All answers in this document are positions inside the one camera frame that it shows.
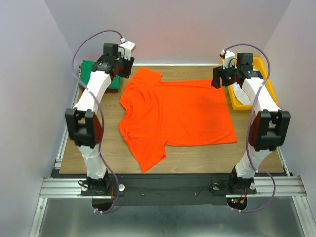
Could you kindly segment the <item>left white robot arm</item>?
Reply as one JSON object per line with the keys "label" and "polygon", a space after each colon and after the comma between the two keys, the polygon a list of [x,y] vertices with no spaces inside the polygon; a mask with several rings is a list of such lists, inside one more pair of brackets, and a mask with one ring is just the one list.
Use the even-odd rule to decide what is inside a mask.
{"label": "left white robot arm", "polygon": [[102,160],[100,144],[104,124],[97,118],[101,99],[115,76],[128,78],[131,74],[135,43],[105,43],[103,55],[92,65],[90,79],[80,99],[65,111],[69,138],[74,141],[84,159],[87,180],[80,181],[84,191],[106,194],[110,188],[108,169]]}

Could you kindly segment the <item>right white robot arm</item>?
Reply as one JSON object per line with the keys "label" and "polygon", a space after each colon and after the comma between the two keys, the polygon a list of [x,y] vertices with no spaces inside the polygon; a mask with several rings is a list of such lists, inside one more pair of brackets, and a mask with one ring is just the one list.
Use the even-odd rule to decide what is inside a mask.
{"label": "right white robot arm", "polygon": [[246,152],[235,165],[227,180],[227,189],[233,193],[255,189],[254,176],[263,160],[284,144],[291,115],[272,99],[261,72],[253,66],[252,53],[220,53],[223,65],[213,69],[211,85],[216,89],[238,84],[251,105],[247,129]]}

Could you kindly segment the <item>orange t shirt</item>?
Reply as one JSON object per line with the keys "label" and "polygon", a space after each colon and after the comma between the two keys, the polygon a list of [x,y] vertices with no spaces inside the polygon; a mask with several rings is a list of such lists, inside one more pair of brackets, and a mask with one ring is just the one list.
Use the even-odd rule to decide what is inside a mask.
{"label": "orange t shirt", "polygon": [[163,81],[161,73],[141,67],[120,103],[119,129],[142,172],[166,158],[166,146],[237,141],[224,90],[210,79]]}

